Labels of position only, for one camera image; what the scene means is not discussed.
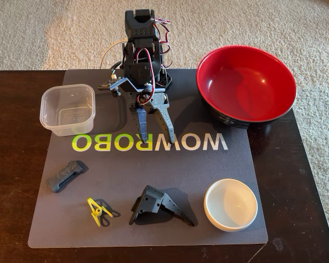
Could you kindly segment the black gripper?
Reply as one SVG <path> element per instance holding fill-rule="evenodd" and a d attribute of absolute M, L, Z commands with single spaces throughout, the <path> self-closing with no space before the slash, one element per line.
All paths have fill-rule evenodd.
<path fill-rule="evenodd" d="M 141 91 L 144 89 L 144 93 L 148 96 L 151 95 L 151 84 L 145 84 L 142 87 L 135 87 L 131 82 L 125 82 L 125 92 L 127 93 L 127 102 L 129 108 L 135 108 L 137 114 L 137 120 L 139 124 L 139 137 L 142 143 L 147 141 L 146 132 L 146 111 L 154 110 L 154 115 L 162 128 L 165 138 L 168 143 L 174 143 L 174 127 L 171 118 L 168 113 L 169 100 L 165 93 L 165 88 L 159 85 L 155 85 L 155 92 L 152 99 L 145 105 L 139 104 L 136 99 Z"/>

